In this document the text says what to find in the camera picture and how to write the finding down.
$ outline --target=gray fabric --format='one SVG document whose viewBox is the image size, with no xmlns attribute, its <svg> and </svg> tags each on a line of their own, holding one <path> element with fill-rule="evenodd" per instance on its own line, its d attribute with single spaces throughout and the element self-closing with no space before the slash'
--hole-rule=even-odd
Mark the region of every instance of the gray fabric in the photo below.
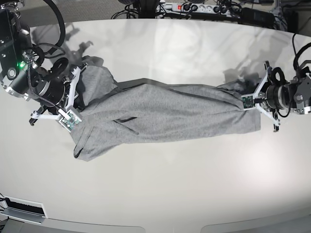
<svg viewBox="0 0 311 233">
<path fill-rule="evenodd" d="M 240 94 L 225 87 L 141 84 L 118 87 L 104 67 L 83 73 L 87 108 L 71 133 L 75 158 L 85 161 L 122 143 L 173 142 L 260 129 L 260 114 L 244 111 Z"/>
</svg>

